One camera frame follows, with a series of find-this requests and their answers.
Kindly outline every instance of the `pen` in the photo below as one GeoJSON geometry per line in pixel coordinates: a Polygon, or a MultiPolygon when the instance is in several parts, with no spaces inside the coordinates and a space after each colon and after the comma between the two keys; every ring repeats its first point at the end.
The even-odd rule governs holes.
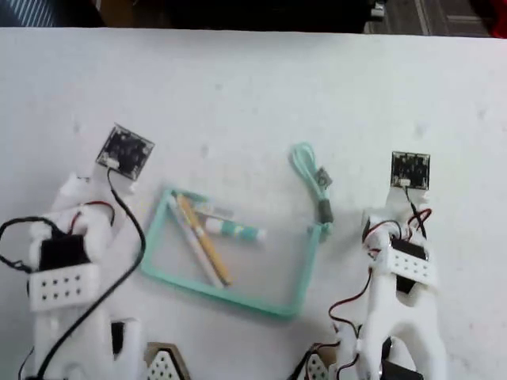
{"type": "Polygon", "coordinates": [[[208,256],[206,256],[203,247],[197,240],[197,237],[190,228],[190,225],[185,221],[185,217],[181,213],[181,210],[177,205],[176,199],[173,196],[170,196],[169,199],[167,200],[167,203],[169,204],[169,208],[173,212],[176,222],[180,225],[181,229],[183,230],[183,234],[185,235],[187,242],[189,243],[190,247],[192,247],[193,252],[196,254],[197,259],[200,262],[200,265],[206,272],[206,276],[208,276],[209,280],[215,287],[223,289],[222,281],[216,274],[215,269],[212,266],[212,263],[209,261],[208,256]]]}
{"type": "Polygon", "coordinates": [[[204,231],[203,227],[200,225],[199,219],[197,218],[197,215],[193,212],[192,207],[190,206],[188,200],[182,194],[176,194],[176,201],[177,204],[180,206],[180,210],[185,216],[186,221],[189,223],[190,227],[192,227],[193,231],[197,236],[197,239],[199,239],[200,245],[208,255],[208,259],[211,261],[216,274],[222,280],[224,285],[231,285],[232,281],[231,277],[229,276],[229,271],[223,264],[220,255],[216,252],[212,240],[209,238],[209,236],[204,231]]]}

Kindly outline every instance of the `black cable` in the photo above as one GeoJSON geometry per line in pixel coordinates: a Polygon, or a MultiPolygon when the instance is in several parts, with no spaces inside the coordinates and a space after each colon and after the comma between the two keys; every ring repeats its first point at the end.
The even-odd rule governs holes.
{"type": "Polygon", "coordinates": [[[33,350],[35,347],[32,346],[32,349],[30,350],[29,354],[25,357],[25,360],[23,360],[23,363],[21,363],[21,366],[19,367],[19,371],[17,372],[17,380],[23,380],[21,378],[21,375],[23,374],[23,368],[25,368],[26,362],[28,362],[30,355],[33,353],[33,350]]]}
{"type": "Polygon", "coordinates": [[[417,208],[415,207],[414,203],[412,203],[412,201],[410,200],[410,197],[409,197],[409,189],[407,187],[403,188],[405,190],[405,195],[406,195],[406,199],[409,201],[410,203],[410,207],[412,208],[412,212],[414,213],[414,217],[416,218],[417,222],[419,223],[419,226],[421,227],[421,233],[422,233],[422,236],[424,236],[424,238],[426,239],[426,228],[425,228],[425,224],[423,223],[422,219],[421,219],[421,216],[419,215],[419,213],[417,212],[417,208]]]}
{"type": "MultiPolygon", "coordinates": [[[[54,222],[52,222],[51,220],[44,218],[42,216],[27,216],[25,218],[14,218],[14,219],[8,220],[7,222],[3,223],[0,226],[0,239],[2,239],[2,235],[6,231],[7,227],[12,226],[14,224],[27,223],[27,222],[43,222],[43,223],[47,224],[48,226],[51,227],[51,233],[54,238],[60,238],[65,235],[65,233],[63,231],[61,231],[61,229],[58,228],[56,226],[56,224],[54,224],[54,222]]],[[[5,258],[4,256],[0,255],[0,261],[3,264],[7,265],[8,267],[10,267],[12,269],[16,269],[17,271],[22,271],[22,272],[28,273],[28,274],[32,273],[32,269],[28,265],[23,263],[22,260],[11,261],[11,260],[5,258]]]]}
{"type": "Polygon", "coordinates": [[[84,322],[84,320],[87,319],[91,315],[91,313],[96,308],[98,308],[99,305],[102,304],[103,301],[105,301],[107,297],[109,297],[115,291],[115,289],[117,289],[118,286],[121,285],[137,269],[137,267],[141,264],[141,261],[143,260],[144,251],[146,249],[146,238],[144,237],[143,229],[139,225],[139,222],[132,214],[128,206],[124,203],[123,200],[121,200],[120,196],[118,196],[118,193],[112,186],[111,178],[109,176],[110,173],[111,169],[108,170],[107,176],[112,196],[114,196],[116,202],[120,205],[121,208],[124,209],[127,216],[132,220],[132,223],[134,223],[134,227],[139,234],[139,238],[141,239],[141,247],[139,249],[139,253],[132,266],[113,285],[111,285],[111,287],[107,291],[105,291],[104,294],[97,301],[95,301],[92,304],[92,306],[90,306],[89,309],[81,317],[79,317],[76,320],[76,322],[74,322],[74,324],[56,341],[56,343],[53,345],[49,353],[44,358],[44,361],[40,365],[39,371],[37,372],[36,377],[37,380],[44,380],[44,374],[49,366],[49,363],[51,362],[51,359],[53,359],[53,356],[55,356],[55,353],[58,351],[58,349],[62,346],[63,342],[65,342],[65,340],[84,322]]]}
{"type": "Polygon", "coordinates": [[[338,368],[338,371],[337,371],[337,373],[336,373],[336,379],[337,379],[337,380],[340,380],[340,373],[341,373],[344,369],[346,369],[346,368],[353,367],[353,366],[354,366],[354,364],[356,364],[356,363],[357,363],[357,360],[358,360],[358,359],[359,359],[359,354],[356,354],[356,357],[354,358],[354,360],[353,360],[352,362],[347,363],[347,364],[345,364],[344,366],[341,366],[340,368],[338,368]]]}

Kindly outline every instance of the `white tabletop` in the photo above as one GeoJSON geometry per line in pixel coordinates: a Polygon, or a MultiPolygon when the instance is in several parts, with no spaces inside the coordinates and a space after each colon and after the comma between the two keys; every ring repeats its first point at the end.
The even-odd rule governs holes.
{"type": "MultiPolygon", "coordinates": [[[[93,162],[114,122],[156,144],[135,195],[145,227],[166,182],[310,215],[287,160],[291,144],[310,142],[334,179],[337,221],[296,319],[274,321],[140,273],[109,303],[116,316],[141,319],[149,340],[176,343],[193,378],[283,379],[310,343],[329,339],[328,305],[364,283],[360,215],[385,201],[391,151],[430,153],[427,229],[439,255],[450,378],[503,378],[506,62],[501,40],[3,29],[0,215],[44,213],[68,173],[93,162]]],[[[8,230],[2,253],[26,258],[27,237],[8,230]]],[[[119,239],[109,279],[134,252],[130,227],[119,239]]],[[[0,267],[5,378],[32,344],[25,280],[0,267]]]]}

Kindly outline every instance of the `wire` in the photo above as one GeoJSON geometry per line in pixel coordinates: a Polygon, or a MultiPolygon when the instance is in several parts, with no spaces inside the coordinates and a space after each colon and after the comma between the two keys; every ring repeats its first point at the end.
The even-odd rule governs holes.
{"type": "Polygon", "coordinates": [[[82,215],[81,211],[78,211],[76,212],[76,215],[74,215],[74,217],[72,218],[71,226],[69,227],[68,232],[69,235],[72,235],[72,233],[74,232],[74,225],[76,224],[76,221],[79,219],[81,215],[82,215]]]}
{"type": "Polygon", "coordinates": [[[120,207],[124,209],[127,216],[132,220],[132,223],[134,224],[134,227],[139,234],[139,238],[141,240],[141,247],[139,249],[139,253],[137,254],[137,257],[136,257],[134,263],[132,264],[132,266],[113,285],[111,285],[111,287],[107,291],[105,291],[104,294],[97,301],[95,301],[88,308],[88,310],[81,317],[79,317],[76,320],[76,322],[74,322],[74,324],[56,341],[56,343],[53,345],[53,347],[51,348],[49,353],[44,358],[44,361],[40,365],[39,371],[37,372],[37,376],[36,376],[36,378],[38,380],[44,379],[44,374],[46,373],[49,363],[53,359],[53,356],[55,356],[55,353],[58,351],[58,349],[62,346],[63,342],[65,342],[65,340],[67,340],[67,338],[84,322],[84,320],[87,319],[91,315],[91,313],[96,308],[98,308],[99,305],[102,304],[103,301],[106,300],[107,297],[109,297],[115,291],[115,289],[117,289],[118,286],[121,285],[137,269],[137,267],[141,264],[141,261],[143,260],[144,251],[146,249],[146,238],[144,237],[143,229],[139,225],[139,222],[137,221],[135,216],[132,214],[132,212],[130,211],[128,206],[120,198],[120,196],[118,196],[118,193],[116,192],[116,190],[112,186],[111,178],[110,178],[111,171],[112,171],[111,169],[108,170],[107,177],[108,177],[109,187],[111,188],[112,196],[114,197],[116,202],[120,205],[120,207]]]}
{"type": "MultiPolygon", "coordinates": [[[[312,191],[318,202],[329,200],[329,193],[326,188],[320,186],[315,180],[315,174],[318,172],[315,164],[315,153],[308,142],[301,142],[292,148],[291,163],[294,170],[299,174],[303,181],[312,191]]],[[[333,229],[332,222],[322,224],[322,232],[330,234],[333,229]]]]}
{"type": "Polygon", "coordinates": [[[368,289],[368,286],[370,285],[370,282],[372,281],[372,272],[373,272],[372,269],[369,268],[368,269],[368,281],[366,282],[366,285],[364,285],[364,288],[362,291],[360,291],[358,294],[354,295],[353,297],[346,298],[346,299],[343,299],[341,301],[334,303],[333,305],[331,305],[330,309],[327,311],[328,315],[330,316],[330,318],[333,321],[346,323],[347,325],[351,326],[354,330],[354,335],[356,336],[356,338],[359,338],[359,330],[357,329],[357,327],[348,319],[336,317],[335,315],[333,315],[332,312],[338,306],[343,305],[345,303],[356,301],[360,296],[362,296],[366,292],[366,290],[368,289]]]}
{"type": "Polygon", "coordinates": [[[375,224],[372,228],[370,228],[366,234],[364,235],[364,239],[363,241],[366,241],[367,237],[369,236],[369,234],[371,234],[373,231],[375,231],[377,228],[379,228],[380,226],[386,224],[386,223],[394,223],[397,227],[398,227],[398,233],[399,233],[399,236],[398,236],[398,239],[402,239],[402,236],[403,236],[403,232],[402,232],[402,227],[400,226],[399,222],[397,220],[394,220],[394,219],[389,219],[389,220],[384,220],[383,222],[380,222],[379,224],[375,224]]]}
{"type": "Polygon", "coordinates": [[[417,208],[415,207],[415,205],[410,200],[409,189],[407,187],[404,187],[403,189],[405,190],[406,199],[410,203],[410,207],[412,208],[412,212],[414,213],[414,217],[417,219],[417,222],[419,223],[419,227],[421,227],[421,234],[426,239],[427,237],[426,237],[426,228],[425,228],[425,225],[424,225],[423,221],[421,220],[420,214],[417,212],[417,208]]]}
{"type": "MultiPolygon", "coordinates": [[[[14,224],[26,223],[26,222],[43,222],[43,223],[47,224],[48,226],[51,227],[51,233],[54,238],[62,237],[65,235],[65,233],[63,231],[61,231],[61,229],[58,228],[57,225],[54,224],[54,222],[52,222],[51,220],[44,218],[42,216],[27,216],[25,218],[14,218],[14,219],[8,220],[7,222],[4,222],[0,226],[0,239],[2,239],[3,233],[6,231],[6,229],[8,227],[13,226],[14,224]]],[[[5,258],[4,256],[0,255],[0,261],[3,264],[7,265],[8,267],[10,267],[12,269],[16,269],[17,271],[21,271],[21,272],[24,272],[27,274],[32,273],[32,269],[28,265],[23,263],[22,260],[11,261],[11,260],[5,258]]]]}
{"type": "Polygon", "coordinates": [[[347,369],[347,368],[350,368],[350,367],[353,367],[356,363],[357,363],[357,360],[359,359],[359,354],[356,354],[356,357],[353,359],[352,362],[350,363],[347,363],[343,366],[341,366],[340,368],[338,368],[338,371],[336,373],[336,379],[337,380],[340,380],[340,373],[344,370],[344,369],[347,369]]]}
{"type": "Polygon", "coordinates": [[[26,362],[28,362],[30,355],[33,353],[33,350],[35,349],[34,346],[32,346],[32,349],[30,350],[29,354],[25,357],[25,360],[23,360],[23,363],[21,363],[21,366],[19,367],[19,371],[17,372],[17,380],[23,380],[23,369],[25,368],[26,362]]]}
{"type": "Polygon", "coordinates": [[[102,206],[109,207],[109,210],[111,210],[111,220],[109,223],[111,224],[111,226],[113,225],[114,218],[116,217],[116,212],[114,211],[114,207],[110,203],[105,202],[104,200],[92,200],[91,202],[86,202],[84,204],[85,206],[93,206],[95,204],[100,204],[102,206]]]}
{"type": "MultiPolygon", "coordinates": [[[[433,210],[431,208],[425,208],[423,211],[420,211],[418,212],[419,214],[419,217],[421,218],[421,221],[424,223],[426,221],[426,219],[428,219],[431,214],[433,213],[433,210]]],[[[407,224],[409,226],[411,226],[412,222],[416,219],[415,215],[410,217],[409,221],[407,222],[407,224]]]]}
{"type": "MultiPolygon", "coordinates": [[[[109,209],[111,210],[111,220],[109,221],[109,224],[112,226],[114,223],[114,218],[116,216],[116,212],[114,211],[114,207],[110,203],[105,202],[103,200],[92,200],[91,202],[86,202],[83,205],[84,206],[93,206],[94,204],[99,204],[99,205],[109,207],[109,209]]],[[[78,220],[78,218],[81,215],[82,215],[81,211],[78,211],[76,213],[76,215],[74,215],[74,217],[72,218],[72,221],[71,221],[71,227],[69,228],[68,234],[72,235],[72,233],[74,232],[74,225],[76,224],[76,221],[78,220]]]]}

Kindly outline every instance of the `marker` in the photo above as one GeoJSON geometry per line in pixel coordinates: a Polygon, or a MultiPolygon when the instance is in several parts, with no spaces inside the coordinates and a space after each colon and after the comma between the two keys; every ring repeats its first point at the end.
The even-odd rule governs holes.
{"type": "Polygon", "coordinates": [[[206,256],[206,253],[203,250],[203,247],[197,240],[197,236],[193,233],[189,224],[187,224],[187,222],[185,221],[185,217],[181,213],[180,208],[177,205],[176,199],[173,196],[170,196],[169,199],[167,200],[167,203],[169,204],[169,208],[171,209],[177,224],[179,224],[181,229],[183,230],[183,234],[185,235],[187,242],[189,243],[193,252],[196,254],[196,257],[200,262],[200,265],[206,272],[206,276],[208,276],[208,279],[212,282],[212,284],[215,287],[223,289],[224,286],[222,281],[220,281],[220,278],[216,274],[215,269],[212,266],[212,263],[210,263],[208,256],[206,256]]]}
{"type": "Polygon", "coordinates": [[[245,241],[265,241],[267,232],[255,227],[242,226],[230,220],[207,218],[204,228],[210,234],[233,236],[245,241]]]}

